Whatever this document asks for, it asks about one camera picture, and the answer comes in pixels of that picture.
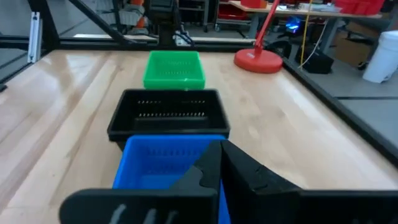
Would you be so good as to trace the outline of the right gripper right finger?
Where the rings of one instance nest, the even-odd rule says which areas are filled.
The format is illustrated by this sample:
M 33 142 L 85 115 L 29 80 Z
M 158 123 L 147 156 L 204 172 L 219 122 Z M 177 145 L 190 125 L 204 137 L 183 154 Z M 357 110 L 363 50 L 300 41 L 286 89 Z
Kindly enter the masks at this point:
M 231 224 L 398 224 L 398 190 L 305 190 L 222 141 Z

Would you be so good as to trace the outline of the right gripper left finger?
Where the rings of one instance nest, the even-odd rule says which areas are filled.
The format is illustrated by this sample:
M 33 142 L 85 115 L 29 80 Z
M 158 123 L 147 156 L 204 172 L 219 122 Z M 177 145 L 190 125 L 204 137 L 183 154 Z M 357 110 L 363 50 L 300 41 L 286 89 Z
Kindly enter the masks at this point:
M 85 189 L 68 196 L 61 224 L 218 224 L 221 141 L 206 151 L 169 189 Z

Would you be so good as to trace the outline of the blue plastic basket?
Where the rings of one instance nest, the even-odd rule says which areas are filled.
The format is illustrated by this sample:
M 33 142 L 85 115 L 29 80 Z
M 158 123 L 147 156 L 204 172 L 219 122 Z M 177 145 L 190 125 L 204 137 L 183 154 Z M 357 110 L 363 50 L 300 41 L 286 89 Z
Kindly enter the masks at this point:
M 206 151 L 217 134 L 134 135 L 127 140 L 114 189 L 169 189 Z

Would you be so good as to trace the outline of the green plastic basket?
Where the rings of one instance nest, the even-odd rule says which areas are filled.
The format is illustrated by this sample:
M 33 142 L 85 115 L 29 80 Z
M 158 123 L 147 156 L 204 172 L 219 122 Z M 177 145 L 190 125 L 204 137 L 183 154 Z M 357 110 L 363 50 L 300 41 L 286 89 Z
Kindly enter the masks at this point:
M 147 90 L 202 90 L 206 78 L 198 52 L 154 50 L 142 82 Z

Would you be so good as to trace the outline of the black floor box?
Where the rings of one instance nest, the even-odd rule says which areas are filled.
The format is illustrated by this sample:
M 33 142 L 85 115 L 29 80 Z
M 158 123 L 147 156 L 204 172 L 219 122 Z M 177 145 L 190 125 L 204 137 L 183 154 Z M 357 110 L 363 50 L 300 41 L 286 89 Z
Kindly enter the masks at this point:
M 320 50 L 314 51 L 310 57 L 313 49 L 312 46 L 304 48 L 302 68 L 308 73 L 329 74 L 334 60 Z

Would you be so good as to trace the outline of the red desk lamp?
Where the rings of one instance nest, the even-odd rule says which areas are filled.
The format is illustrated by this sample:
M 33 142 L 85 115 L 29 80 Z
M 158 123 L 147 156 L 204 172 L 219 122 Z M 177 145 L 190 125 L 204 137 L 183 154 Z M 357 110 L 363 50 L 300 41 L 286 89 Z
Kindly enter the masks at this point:
M 274 52 L 264 50 L 264 36 L 266 29 L 279 5 L 279 0 L 274 0 L 272 7 L 262 25 L 261 31 L 252 49 L 241 49 L 234 55 L 234 64 L 238 67 L 255 73 L 276 73 L 282 68 L 282 58 Z

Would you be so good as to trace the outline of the white plastic bucket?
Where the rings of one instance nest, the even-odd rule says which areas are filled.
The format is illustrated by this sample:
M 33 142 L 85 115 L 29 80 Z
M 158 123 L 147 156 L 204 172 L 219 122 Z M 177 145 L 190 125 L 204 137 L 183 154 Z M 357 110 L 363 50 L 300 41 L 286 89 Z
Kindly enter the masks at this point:
M 398 30 L 382 32 L 377 49 L 363 73 L 373 83 L 388 81 L 398 70 Z

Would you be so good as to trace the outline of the brown cardboard box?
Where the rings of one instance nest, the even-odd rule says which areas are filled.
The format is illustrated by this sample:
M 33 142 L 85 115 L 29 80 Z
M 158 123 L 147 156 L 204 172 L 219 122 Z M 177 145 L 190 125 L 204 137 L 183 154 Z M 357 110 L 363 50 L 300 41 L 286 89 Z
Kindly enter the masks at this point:
M 350 22 L 335 37 L 335 58 L 353 67 L 368 61 L 379 32 L 362 24 Z

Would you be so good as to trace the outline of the blue glowing device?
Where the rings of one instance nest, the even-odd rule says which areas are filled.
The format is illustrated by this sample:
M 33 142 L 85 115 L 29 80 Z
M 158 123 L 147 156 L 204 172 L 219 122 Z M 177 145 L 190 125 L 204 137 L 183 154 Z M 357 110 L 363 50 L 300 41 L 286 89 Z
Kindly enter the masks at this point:
M 296 33 L 300 29 L 301 18 L 296 16 L 290 16 L 285 23 L 287 32 Z

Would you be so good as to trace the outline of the orange traffic cone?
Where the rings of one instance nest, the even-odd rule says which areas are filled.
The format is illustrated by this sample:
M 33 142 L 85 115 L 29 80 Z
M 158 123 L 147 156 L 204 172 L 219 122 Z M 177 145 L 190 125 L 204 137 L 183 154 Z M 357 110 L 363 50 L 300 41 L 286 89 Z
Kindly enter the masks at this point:
M 141 18 L 137 21 L 135 28 L 144 28 L 145 27 L 145 0 L 130 0 L 130 4 L 132 6 L 132 11 L 138 13 Z

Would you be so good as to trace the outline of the wooden workbench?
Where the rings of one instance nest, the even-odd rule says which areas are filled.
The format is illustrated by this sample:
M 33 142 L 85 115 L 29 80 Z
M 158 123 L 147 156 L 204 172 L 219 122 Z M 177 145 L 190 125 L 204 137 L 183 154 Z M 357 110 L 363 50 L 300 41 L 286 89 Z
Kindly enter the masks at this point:
M 259 25 L 259 18 L 264 14 L 267 14 L 272 4 L 268 4 L 263 8 L 250 8 L 243 6 L 240 1 L 229 0 L 228 3 L 233 5 L 234 7 L 245 11 L 246 13 L 253 13 L 253 17 L 251 19 L 251 24 L 248 32 L 248 37 L 250 39 L 254 39 L 257 32 L 257 27 Z M 354 15 L 354 14 L 342 14 L 340 12 L 317 12 L 317 11 L 308 11 L 304 9 L 281 9 L 278 7 L 275 12 L 276 15 L 300 15 L 306 16 L 309 14 L 313 17 L 325 17 L 327 18 L 327 25 L 325 27 L 325 31 L 322 35 L 322 42 L 320 43 L 320 50 L 326 54 L 329 51 L 330 45 L 335 37 L 335 33 L 338 28 L 338 24 L 341 22 L 342 18 L 369 18 L 369 19 L 380 19 L 382 17 L 381 14 L 375 15 Z

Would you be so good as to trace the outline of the silver aluminium bar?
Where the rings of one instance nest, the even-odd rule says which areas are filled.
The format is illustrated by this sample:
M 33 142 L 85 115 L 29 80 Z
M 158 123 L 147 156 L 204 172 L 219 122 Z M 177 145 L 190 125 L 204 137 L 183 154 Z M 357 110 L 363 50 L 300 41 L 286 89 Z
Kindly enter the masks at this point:
M 36 63 L 40 59 L 42 46 L 42 18 L 40 12 L 32 12 L 28 48 L 28 63 Z

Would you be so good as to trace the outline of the black utility cart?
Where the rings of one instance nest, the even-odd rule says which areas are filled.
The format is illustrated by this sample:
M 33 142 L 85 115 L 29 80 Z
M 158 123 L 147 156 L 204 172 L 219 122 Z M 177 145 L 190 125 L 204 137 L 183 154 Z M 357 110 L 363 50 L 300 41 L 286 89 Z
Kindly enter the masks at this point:
M 184 23 L 193 24 L 208 32 L 215 22 L 219 0 L 178 0 L 178 9 Z

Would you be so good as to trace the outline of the red storage bin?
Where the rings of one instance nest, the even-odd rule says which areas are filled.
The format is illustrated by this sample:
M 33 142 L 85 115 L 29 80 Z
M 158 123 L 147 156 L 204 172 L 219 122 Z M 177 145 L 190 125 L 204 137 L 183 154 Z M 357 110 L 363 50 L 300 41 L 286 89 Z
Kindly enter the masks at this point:
M 333 0 L 343 14 L 375 15 L 381 10 L 385 0 Z
M 260 9 L 267 7 L 267 0 L 241 0 L 241 5 L 252 9 Z

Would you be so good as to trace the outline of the black metal table frame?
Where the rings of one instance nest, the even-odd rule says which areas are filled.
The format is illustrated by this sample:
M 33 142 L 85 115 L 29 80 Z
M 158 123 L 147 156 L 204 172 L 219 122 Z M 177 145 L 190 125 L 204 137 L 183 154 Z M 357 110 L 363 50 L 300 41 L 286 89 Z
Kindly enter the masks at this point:
M 135 41 L 127 39 L 118 31 L 110 28 L 100 19 L 88 6 L 80 0 L 69 0 L 79 11 L 84 13 L 89 20 L 110 35 L 110 38 L 82 38 L 82 37 L 60 37 L 57 33 L 53 17 L 51 15 L 47 0 L 27 0 L 32 12 L 39 12 L 44 25 L 44 37 L 39 41 L 48 54 L 53 50 L 120 50 L 120 51 L 150 51 L 160 50 L 196 50 L 199 52 L 223 52 L 235 53 L 244 47 L 252 46 L 252 43 L 242 43 L 226 40 L 198 40 L 193 47 L 158 47 L 153 40 Z M 296 80 L 298 80 L 308 91 L 315 95 L 325 106 L 343 120 L 353 131 L 369 143 L 376 151 L 385 157 L 395 168 L 398 169 L 398 147 L 381 136 L 376 130 L 360 120 L 354 113 L 346 109 L 336 98 L 332 97 L 303 72 L 287 60 L 283 60 L 283 68 L 286 69 Z

